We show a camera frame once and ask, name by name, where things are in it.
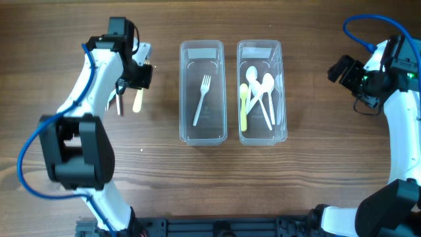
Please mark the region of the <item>yellow plastic fork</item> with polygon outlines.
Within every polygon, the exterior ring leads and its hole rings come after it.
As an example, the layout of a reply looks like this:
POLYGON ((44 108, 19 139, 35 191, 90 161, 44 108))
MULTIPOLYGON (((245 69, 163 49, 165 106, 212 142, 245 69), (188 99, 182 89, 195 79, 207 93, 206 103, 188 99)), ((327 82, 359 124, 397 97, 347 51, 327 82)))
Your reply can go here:
POLYGON ((142 106, 142 99, 143 99, 143 90, 142 89, 138 89, 135 99, 134 99, 134 104, 132 107, 132 111, 135 113, 139 113, 141 111, 141 106, 142 106))

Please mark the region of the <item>white plastic fork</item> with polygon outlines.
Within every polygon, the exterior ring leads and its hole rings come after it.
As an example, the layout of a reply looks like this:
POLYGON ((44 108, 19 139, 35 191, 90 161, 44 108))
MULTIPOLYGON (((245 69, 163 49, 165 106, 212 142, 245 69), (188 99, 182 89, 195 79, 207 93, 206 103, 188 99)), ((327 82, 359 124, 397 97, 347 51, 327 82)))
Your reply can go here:
POLYGON ((201 97, 200 97, 200 100, 199 100, 199 103, 198 103, 198 106, 197 106, 195 117, 193 119, 193 126, 197 125, 204 97, 210 89, 210 83, 211 83, 211 76, 210 75, 204 75, 202 83, 201 83, 201 87, 200 87, 201 97))

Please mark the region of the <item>white spoon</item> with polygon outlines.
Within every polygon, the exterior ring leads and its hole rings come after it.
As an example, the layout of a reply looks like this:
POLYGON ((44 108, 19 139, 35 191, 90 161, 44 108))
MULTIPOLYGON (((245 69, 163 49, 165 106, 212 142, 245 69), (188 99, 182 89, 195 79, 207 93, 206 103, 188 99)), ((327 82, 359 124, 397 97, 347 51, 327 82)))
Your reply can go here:
POLYGON ((258 72, 255 66, 250 66, 247 71, 246 71, 246 79, 249 83, 248 85, 248 91, 247 91, 247 99, 246 99, 246 109, 249 109, 250 106, 250 101, 251 101, 251 86, 252 86, 252 82, 254 82, 257 79, 258 76, 258 72))
POLYGON ((252 82, 252 93, 253 93, 253 96, 254 96, 253 99, 255 101, 258 100, 260 102, 260 106, 261 106, 262 113, 264 115, 266 124, 267 124, 269 130, 272 130, 272 125, 270 123, 268 114, 266 112, 266 108, 264 106, 264 103, 262 102, 262 95, 263 95, 264 92, 261 89, 261 85, 257 81, 252 82))
POLYGON ((272 92, 274 90, 274 78, 270 73, 266 73, 262 79, 263 86, 266 88, 268 94, 268 104, 270 109, 270 120, 272 125, 275 125, 274 106, 272 100, 272 92))

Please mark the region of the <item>white spoon crossing yellow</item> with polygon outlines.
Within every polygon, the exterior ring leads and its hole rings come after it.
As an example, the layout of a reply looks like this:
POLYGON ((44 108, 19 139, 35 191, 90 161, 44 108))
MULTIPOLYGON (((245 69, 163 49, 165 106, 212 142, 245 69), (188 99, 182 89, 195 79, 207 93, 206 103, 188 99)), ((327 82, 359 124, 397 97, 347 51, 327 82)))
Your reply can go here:
POLYGON ((252 100, 250 100, 250 102, 249 102, 249 106, 247 107, 247 112, 246 112, 247 115, 249 114, 251 109, 254 107, 256 102, 262 100, 262 96, 263 96, 264 93, 266 93, 266 90, 252 90, 252 89, 250 89, 250 92, 255 92, 256 94, 254 95, 252 100))

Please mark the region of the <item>yellow plastic spoon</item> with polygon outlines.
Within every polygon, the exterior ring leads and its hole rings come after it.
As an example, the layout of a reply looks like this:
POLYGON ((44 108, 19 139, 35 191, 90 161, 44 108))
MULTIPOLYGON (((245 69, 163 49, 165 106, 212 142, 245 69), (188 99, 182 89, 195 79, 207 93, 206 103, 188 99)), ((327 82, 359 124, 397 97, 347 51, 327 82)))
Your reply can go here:
POLYGON ((247 110, 246 110, 247 94, 248 94, 247 84, 241 84, 239 87, 239 96, 240 96, 240 101, 241 101, 240 124, 241 124, 242 132, 247 130, 247 110))

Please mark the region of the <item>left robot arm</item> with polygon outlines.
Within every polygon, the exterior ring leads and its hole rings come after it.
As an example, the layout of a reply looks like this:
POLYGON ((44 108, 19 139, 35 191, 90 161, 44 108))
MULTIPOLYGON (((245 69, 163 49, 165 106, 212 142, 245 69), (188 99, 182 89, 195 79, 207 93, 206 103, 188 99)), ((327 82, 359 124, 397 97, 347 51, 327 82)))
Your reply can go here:
POLYGON ((87 203, 102 236, 147 234, 112 181, 115 156, 102 122, 111 94, 150 86, 151 46, 138 37, 133 22, 123 16, 110 18, 106 34, 83 44, 84 66, 68 99, 56 115, 39 120, 49 178, 72 191, 71 198, 87 203))

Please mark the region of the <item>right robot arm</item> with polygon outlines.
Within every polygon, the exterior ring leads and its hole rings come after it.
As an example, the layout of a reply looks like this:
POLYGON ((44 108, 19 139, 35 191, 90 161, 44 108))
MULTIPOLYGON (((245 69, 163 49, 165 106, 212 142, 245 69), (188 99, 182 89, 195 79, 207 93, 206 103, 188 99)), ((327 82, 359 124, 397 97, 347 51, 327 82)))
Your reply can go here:
POLYGON ((386 186, 356 208, 320 205, 312 223, 333 236, 419 236, 420 101, 417 57, 420 40, 391 36, 374 49, 367 63, 344 55, 328 70, 370 108, 386 116, 391 168, 386 186))

